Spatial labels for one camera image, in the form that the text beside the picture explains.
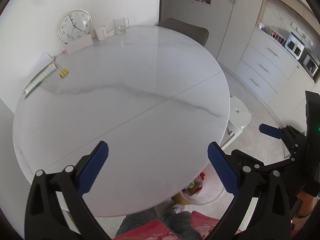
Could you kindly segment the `right hand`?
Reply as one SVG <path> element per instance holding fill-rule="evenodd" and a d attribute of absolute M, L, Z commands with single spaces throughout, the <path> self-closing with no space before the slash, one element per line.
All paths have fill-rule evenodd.
<path fill-rule="evenodd" d="M 299 218 L 303 218 L 312 214 L 314 208 L 317 205 L 318 197 L 313 197 L 304 191 L 300 191 L 300 193 L 297 194 L 297 197 L 302 201 L 300 209 L 297 212 L 297 216 Z"/>

